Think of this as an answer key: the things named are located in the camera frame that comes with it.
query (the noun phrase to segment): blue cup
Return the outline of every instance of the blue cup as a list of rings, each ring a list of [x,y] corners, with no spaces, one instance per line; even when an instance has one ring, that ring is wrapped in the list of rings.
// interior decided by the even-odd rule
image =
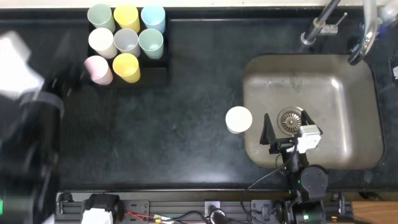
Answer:
[[[162,6],[146,6],[141,11],[141,19],[148,29],[164,33],[166,29],[166,12]]]

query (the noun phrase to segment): stainless steel sink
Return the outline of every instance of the stainless steel sink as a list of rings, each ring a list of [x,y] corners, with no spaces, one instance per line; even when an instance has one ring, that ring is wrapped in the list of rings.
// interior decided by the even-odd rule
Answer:
[[[245,148],[260,166],[274,167],[276,155],[259,144],[264,114],[277,138],[300,126],[306,110],[322,129],[308,161],[329,169],[366,169],[382,157],[384,144],[373,74],[365,62],[352,66],[347,55],[264,55],[247,65],[244,106],[253,116],[245,132]]]

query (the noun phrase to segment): faucet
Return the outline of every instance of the faucet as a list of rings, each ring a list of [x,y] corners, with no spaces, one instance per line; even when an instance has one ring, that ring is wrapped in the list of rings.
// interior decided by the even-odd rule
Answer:
[[[326,25],[326,20],[329,18],[333,10],[335,10],[340,1],[341,0],[331,0],[326,8],[324,8],[320,16],[313,20],[308,31],[301,35],[300,39],[303,44],[314,44],[318,35],[337,33],[338,24],[340,24],[347,13],[345,13],[335,25]],[[350,65],[356,65],[368,54],[377,34],[378,22],[376,0],[363,0],[363,11],[365,17],[365,31],[361,43],[357,44],[351,50],[351,55],[348,59],[348,63]]]

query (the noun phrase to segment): drain strainer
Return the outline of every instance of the drain strainer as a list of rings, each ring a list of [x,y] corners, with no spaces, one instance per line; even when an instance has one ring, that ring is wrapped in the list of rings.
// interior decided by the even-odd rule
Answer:
[[[278,125],[280,130],[288,135],[297,133],[301,126],[301,111],[303,109],[290,106],[279,112]]]

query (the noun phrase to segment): black countertop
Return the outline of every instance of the black countertop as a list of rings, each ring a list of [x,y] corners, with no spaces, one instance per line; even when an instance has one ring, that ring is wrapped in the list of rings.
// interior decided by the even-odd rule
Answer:
[[[105,89],[84,86],[65,100],[60,180],[67,189],[241,189],[270,169],[253,163],[244,134],[231,134],[225,114],[243,105],[243,73],[262,54],[348,54],[361,37],[362,9],[348,11],[339,33],[302,48],[299,37],[321,9],[168,9],[170,85]],[[41,74],[66,32],[85,59],[85,10],[2,11],[0,32],[18,31]],[[398,188],[398,87],[388,58],[398,49],[395,27],[376,41],[367,61],[374,70],[386,150],[369,170],[329,170],[330,189]],[[278,174],[259,188],[286,189]]]

